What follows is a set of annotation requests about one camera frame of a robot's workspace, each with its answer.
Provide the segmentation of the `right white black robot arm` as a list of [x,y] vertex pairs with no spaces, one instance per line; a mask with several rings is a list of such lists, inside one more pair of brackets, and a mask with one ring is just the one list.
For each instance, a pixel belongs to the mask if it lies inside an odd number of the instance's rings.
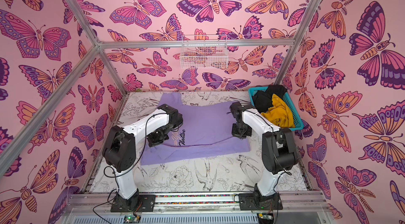
[[283,175],[298,163],[298,153],[292,131],[272,124],[251,104],[234,102],[230,113],[236,120],[232,135],[244,139],[255,132],[262,137],[262,162],[265,170],[255,185],[257,199],[268,199],[277,194],[276,186]]

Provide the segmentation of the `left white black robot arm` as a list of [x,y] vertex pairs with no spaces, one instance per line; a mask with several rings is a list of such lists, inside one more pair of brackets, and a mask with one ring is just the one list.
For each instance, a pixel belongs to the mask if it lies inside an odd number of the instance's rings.
[[132,174],[132,169],[141,160],[137,157],[137,144],[144,141],[144,147],[150,148],[161,145],[169,139],[169,132],[180,129],[182,124],[182,114],[163,104],[135,123],[123,127],[116,125],[110,129],[102,156],[112,170],[119,199],[134,201],[139,193]]

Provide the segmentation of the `teal plastic laundry basket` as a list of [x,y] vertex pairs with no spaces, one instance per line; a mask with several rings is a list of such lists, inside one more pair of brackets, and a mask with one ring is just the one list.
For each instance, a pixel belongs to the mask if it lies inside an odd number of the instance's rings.
[[304,128],[303,122],[282,85],[253,87],[248,90],[251,104],[272,123],[291,131]]

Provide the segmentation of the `lavender purple t-shirt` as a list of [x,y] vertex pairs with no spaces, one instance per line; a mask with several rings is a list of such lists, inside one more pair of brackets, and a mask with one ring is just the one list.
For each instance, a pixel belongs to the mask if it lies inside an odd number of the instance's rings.
[[236,122],[230,113],[232,102],[190,106],[182,103],[179,93],[170,93],[163,94],[159,104],[177,109],[183,125],[177,132],[170,132],[163,144],[147,146],[142,166],[250,151],[247,139],[232,136]]

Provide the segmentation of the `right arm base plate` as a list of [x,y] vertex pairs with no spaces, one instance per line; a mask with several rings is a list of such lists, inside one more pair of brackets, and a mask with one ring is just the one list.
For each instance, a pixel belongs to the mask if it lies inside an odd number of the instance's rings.
[[240,193],[238,194],[238,202],[240,210],[272,211],[283,209],[279,193],[266,197],[257,193]]

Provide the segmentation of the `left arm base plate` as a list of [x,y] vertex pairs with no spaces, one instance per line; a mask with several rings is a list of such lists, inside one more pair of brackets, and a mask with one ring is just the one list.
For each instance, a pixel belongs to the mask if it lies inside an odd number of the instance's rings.
[[154,194],[134,194],[130,199],[120,195],[113,200],[111,212],[153,212],[156,196]]

